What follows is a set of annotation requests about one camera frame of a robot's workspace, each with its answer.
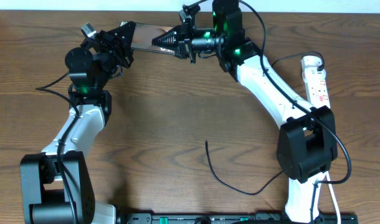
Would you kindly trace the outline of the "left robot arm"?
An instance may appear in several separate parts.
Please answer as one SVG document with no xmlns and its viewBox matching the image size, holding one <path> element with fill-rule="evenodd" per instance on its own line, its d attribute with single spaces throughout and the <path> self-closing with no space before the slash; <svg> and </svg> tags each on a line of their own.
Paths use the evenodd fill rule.
<svg viewBox="0 0 380 224">
<path fill-rule="evenodd" d="M 116 205 L 96 201 L 85 157 L 112 113 L 112 96 L 104 87 L 133 62 L 136 24 L 97 32 L 86 23 L 84 40 L 65 56 L 71 79 L 69 117 L 40 153 L 20 162 L 25 223 L 126 223 Z"/>
</svg>

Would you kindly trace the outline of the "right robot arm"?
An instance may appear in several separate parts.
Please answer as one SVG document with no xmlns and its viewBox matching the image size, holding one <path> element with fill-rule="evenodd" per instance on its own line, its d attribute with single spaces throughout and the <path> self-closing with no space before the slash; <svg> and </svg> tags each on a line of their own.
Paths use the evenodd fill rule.
<svg viewBox="0 0 380 224">
<path fill-rule="evenodd" d="M 223 71 L 248 89 L 268 111 L 279 129 L 277 160 L 289 181 L 284 212 L 298 223 L 316 223 L 320 216 L 320 187 L 337 158 L 333 112 L 327 101 L 313 99 L 315 88 L 325 80 L 322 58 L 306 54 L 302 59 L 306 97 L 296 93 L 273 69 L 258 46 L 246 37 L 240 1 L 214 1 L 213 27 L 198 29 L 198 3 L 183 6 L 180 25 L 155 37 L 152 44 L 180 59 L 217 57 Z"/>
</svg>

